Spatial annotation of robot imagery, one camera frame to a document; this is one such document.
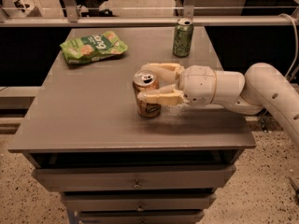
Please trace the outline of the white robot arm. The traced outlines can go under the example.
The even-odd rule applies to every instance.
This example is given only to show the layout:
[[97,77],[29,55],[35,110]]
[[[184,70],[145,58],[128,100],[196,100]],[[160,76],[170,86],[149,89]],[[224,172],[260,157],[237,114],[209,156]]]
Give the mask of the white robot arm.
[[200,65],[147,63],[133,81],[141,86],[136,97],[146,104],[214,104],[247,115],[266,109],[299,146],[299,93],[268,63],[256,63],[244,74]]

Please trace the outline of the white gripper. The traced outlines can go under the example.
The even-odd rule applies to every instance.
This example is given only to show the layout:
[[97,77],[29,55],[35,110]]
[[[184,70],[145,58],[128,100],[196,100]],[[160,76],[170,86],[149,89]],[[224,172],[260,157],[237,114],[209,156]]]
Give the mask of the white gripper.
[[137,98],[142,102],[157,105],[209,105],[216,91],[216,74],[208,66],[193,65],[184,68],[179,63],[146,63],[141,72],[153,73],[167,84],[157,90],[141,91]]

